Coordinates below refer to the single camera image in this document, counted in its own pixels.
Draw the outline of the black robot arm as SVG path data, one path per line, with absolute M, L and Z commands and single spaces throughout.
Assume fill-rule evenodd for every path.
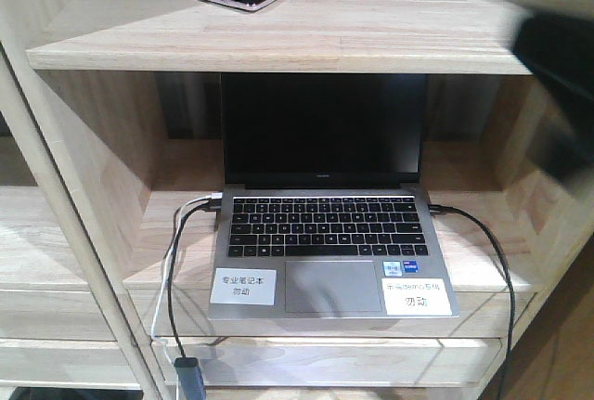
M 529 147 L 529 157 L 568 185 L 593 168 L 593 21 L 545 11 L 517 26 L 511 53 L 555 100 L 565 127 L 546 123 Z

